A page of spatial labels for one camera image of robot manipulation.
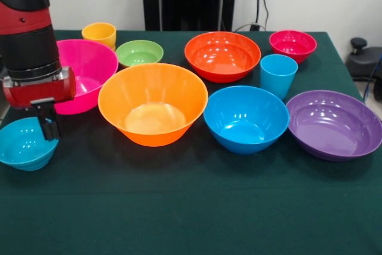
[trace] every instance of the pink bowl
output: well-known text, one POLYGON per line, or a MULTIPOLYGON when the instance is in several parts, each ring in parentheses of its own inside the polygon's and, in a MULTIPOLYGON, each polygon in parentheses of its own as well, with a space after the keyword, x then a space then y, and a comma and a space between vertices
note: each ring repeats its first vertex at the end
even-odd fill
POLYGON ((275 54, 291 57, 298 64, 317 48, 317 42, 312 36, 296 30, 277 31, 269 37, 269 43, 275 54))
POLYGON ((74 115, 97 106, 102 85, 115 74, 118 58, 109 47, 83 39, 57 41, 63 67, 72 67, 76 76, 74 100, 55 104, 60 115, 74 115))

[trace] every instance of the cup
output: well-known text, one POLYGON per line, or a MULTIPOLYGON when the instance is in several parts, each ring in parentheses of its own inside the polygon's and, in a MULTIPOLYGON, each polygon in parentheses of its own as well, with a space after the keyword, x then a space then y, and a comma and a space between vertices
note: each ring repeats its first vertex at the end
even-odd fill
POLYGON ((86 40, 99 42, 115 51, 116 29, 110 23, 98 22, 84 27, 82 37, 86 40))
POLYGON ((297 62, 288 56, 273 54, 265 56, 260 67, 260 87, 283 100, 297 72, 297 62))

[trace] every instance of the blue bowl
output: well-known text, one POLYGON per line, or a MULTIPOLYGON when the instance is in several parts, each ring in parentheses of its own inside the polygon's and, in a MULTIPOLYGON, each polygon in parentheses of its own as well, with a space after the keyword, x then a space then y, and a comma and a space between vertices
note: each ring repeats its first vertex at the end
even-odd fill
POLYGON ((227 150, 249 155, 268 148, 288 128, 289 112, 270 92, 251 86, 232 86, 212 94, 204 120, 227 150))
POLYGON ((24 171, 46 166, 58 140, 45 140, 36 117, 19 119, 0 130, 0 162, 24 171))

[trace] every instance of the red-orange bowl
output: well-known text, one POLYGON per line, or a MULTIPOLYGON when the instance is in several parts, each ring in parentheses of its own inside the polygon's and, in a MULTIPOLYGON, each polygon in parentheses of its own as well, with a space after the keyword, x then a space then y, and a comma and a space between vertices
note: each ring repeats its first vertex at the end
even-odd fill
POLYGON ((215 83, 240 80, 261 58, 254 41, 233 32, 200 34, 187 43, 184 54, 196 73, 215 83))

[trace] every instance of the black knob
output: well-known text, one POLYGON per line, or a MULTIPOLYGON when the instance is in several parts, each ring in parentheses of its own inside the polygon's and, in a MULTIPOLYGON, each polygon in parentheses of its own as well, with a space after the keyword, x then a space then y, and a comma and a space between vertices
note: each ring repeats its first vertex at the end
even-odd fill
POLYGON ((360 50, 363 47, 366 47, 366 45, 368 45, 367 41, 361 37, 352 38, 352 40, 350 40, 350 43, 352 44, 353 48, 357 50, 360 50))

